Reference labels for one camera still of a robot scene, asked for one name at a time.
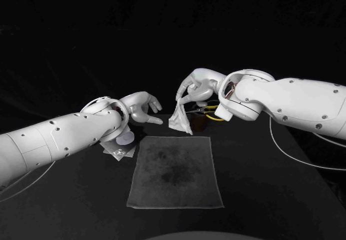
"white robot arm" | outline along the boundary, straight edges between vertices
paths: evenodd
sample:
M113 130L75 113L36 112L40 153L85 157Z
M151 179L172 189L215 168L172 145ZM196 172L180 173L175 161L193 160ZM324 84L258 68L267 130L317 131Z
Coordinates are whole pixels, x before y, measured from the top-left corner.
M180 98L186 88L189 94ZM205 101L213 92L219 99L215 115L226 121L234 115L255 121L265 112L283 125L346 139L345 86L300 78L275 80L254 69L225 76L199 68L182 82L176 100L180 104Z
M163 109L157 98L144 91L120 100L101 97L81 112L2 134L0 187L4 189L10 180L130 131L130 115L140 123L163 124L147 115L149 106L156 113Z

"gray towel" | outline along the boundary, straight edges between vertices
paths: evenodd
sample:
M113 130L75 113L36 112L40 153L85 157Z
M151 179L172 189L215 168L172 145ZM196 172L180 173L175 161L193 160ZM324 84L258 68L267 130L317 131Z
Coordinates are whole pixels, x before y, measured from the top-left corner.
M127 206L224 208L209 137L146 136L140 142Z

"cloth in robot hand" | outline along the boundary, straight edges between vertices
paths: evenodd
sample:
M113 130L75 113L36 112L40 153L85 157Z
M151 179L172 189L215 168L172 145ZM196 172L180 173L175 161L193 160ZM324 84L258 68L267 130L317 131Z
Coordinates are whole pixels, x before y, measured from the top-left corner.
M193 131L190 128L190 122L186 116L185 105L179 104L179 100L176 101L175 113L167 120L167 127L177 131L186 132L193 135Z

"black table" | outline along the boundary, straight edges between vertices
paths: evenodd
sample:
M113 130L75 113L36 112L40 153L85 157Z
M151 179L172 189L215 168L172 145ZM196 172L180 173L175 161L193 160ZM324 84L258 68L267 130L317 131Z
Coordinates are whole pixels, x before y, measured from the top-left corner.
M189 135L163 125L144 126L149 136ZM283 150L309 159L284 126L273 123ZM138 155L118 162L98 144L56 162L38 183L0 203L0 239L131 240L183 231L216 231L264 240L346 239L346 210L316 169L288 158L270 134L270 117L211 121L213 165L225 208L133 209L127 207ZM42 174L39 168L16 186Z

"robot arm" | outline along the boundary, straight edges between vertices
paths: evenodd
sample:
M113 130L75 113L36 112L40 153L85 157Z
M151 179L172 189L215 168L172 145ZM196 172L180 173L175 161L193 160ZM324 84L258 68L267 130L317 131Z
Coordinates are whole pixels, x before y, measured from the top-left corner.
M192 88L190 82L183 81L177 96ZM286 126L346 139L345 86L299 78L275 80L268 73L254 69L232 72L216 87L212 84L203 83L200 87L216 90L219 106L215 115L226 121L234 115L245 121L255 121L260 113L265 112ZM200 92L206 90L192 88L190 96L185 96L179 103L206 100L211 95Z
M66 158L130 131L130 115L134 121L162 124L147 115L162 110L154 96L137 92L120 100L102 97L81 112L46 120L0 135L0 187L36 168Z

